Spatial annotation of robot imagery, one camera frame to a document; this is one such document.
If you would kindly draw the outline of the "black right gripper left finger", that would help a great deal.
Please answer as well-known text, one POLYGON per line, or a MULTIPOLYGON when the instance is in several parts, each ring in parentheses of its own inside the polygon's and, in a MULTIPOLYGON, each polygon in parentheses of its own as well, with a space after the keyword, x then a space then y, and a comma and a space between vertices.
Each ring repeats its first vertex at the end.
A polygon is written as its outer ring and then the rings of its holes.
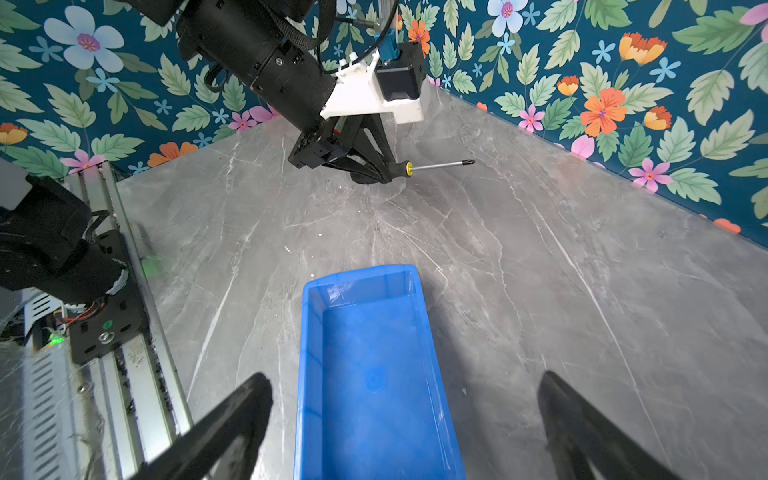
POLYGON ((270 380, 256 373, 152 462, 136 479, 249 479, 273 406, 270 380))

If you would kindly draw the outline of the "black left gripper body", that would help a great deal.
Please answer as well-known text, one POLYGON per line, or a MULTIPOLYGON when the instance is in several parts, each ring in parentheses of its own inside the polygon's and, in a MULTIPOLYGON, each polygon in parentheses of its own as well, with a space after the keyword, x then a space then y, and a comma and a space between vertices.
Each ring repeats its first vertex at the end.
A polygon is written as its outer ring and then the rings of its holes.
POLYGON ((358 149, 361 145, 361 121, 364 115, 334 117, 322 121, 314 129, 303 132, 287 161, 296 168, 326 167, 339 157, 365 161, 358 149))

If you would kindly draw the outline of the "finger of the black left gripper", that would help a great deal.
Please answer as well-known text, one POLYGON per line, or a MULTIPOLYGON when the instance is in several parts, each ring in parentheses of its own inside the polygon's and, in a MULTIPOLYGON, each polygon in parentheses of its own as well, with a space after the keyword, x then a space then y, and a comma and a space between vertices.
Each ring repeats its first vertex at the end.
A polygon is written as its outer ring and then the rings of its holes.
POLYGON ((364 115, 360 130, 361 157, 375 172, 378 180, 393 180, 397 162, 388 142, 385 128, 379 114, 364 115))
POLYGON ((393 180, 387 168, 378 169, 374 164, 362 163, 350 157, 339 157, 326 163, 327 168, 343 171, 357 184, 387 184, 393 180))

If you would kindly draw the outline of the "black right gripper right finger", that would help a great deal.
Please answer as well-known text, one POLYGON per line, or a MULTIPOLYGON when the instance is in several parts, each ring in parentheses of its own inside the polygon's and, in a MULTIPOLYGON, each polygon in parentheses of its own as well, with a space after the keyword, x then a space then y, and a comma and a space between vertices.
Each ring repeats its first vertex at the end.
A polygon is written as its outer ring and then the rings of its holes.
POLYGON ((543 373, 537 401, 559 479, 678 477, 555 372, 543 373))

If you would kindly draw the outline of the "yellow black handled screwdriver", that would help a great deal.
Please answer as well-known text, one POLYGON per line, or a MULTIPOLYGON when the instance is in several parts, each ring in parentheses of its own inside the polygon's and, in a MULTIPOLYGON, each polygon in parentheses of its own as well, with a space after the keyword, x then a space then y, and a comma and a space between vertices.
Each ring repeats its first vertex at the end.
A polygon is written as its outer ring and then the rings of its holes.
POLYGON ((414 165, 412 162, 387 162, 387 167, 390 175, 393 178, 410 178, 414 173, 424 172, 429 170, 472 166, 476 163, 474 159, 465 159, 454 162, 443 162, 429 165, 414 165))

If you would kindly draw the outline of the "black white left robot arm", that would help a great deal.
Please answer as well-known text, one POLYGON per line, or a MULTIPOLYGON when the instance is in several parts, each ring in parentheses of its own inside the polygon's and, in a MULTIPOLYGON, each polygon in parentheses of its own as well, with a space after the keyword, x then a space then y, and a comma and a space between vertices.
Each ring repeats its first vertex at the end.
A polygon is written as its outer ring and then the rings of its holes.
POLYGON ((138 0, 131 5, 158 25, 178 19, 182 58, 200 54, 213 64, 208 87, 225 70, 298 128, 290 164, 344 171, 360 184, 408 176, 409 165, 396 161, 380 115, 338 120, 321 115, 338 82, 311 53, 333 30, 335 2, 319 2, 314 37, 293 26, 309 13, 310 1, 138 0))

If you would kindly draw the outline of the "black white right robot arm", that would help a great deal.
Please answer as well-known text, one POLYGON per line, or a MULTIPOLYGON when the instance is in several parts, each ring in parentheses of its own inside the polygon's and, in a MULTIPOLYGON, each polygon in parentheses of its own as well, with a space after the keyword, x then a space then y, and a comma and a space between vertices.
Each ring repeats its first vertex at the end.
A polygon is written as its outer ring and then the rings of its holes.
MULTIPOLYGON (((49 178, 1 190, 1 284, 36 288, 24 312, 28 478, 246 479, 273 388, 251 376, 192 423, 121 207, 92 210, 49 178)), ((458 439, 418 271, 388 265, 302 295, 293 475, 461 479, 458 439)))

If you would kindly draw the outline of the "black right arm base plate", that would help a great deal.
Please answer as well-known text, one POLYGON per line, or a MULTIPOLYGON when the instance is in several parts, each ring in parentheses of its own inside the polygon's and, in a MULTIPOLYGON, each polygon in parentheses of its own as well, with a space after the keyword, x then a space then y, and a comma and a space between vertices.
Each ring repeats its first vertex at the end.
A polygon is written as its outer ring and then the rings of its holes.
POLYGON ((98 301, 95 314, 77 320, 68 328, 71 359, 76 365, 85 365, 134 337, 143 336, 149 327, 149 316, 130 266, 124 236, 118 230, 111 230, 99 235, 95 242, 103 253, 125 264, 128 279, 116 294, 98 301))

